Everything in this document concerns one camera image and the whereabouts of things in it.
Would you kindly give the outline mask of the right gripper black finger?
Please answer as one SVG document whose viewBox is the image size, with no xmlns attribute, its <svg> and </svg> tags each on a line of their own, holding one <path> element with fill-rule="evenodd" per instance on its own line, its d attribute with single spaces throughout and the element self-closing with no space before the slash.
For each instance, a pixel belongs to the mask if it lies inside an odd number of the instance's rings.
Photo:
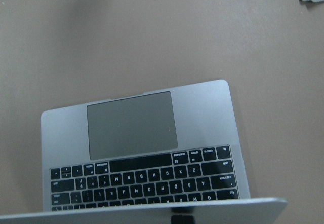
<svg viewBox="0 0 324 224">
<path fill-rule="evenodd" d="M 194 217 L 192 215 L 173 215 L 171 224 L 194 224 Z"/>
</svg>

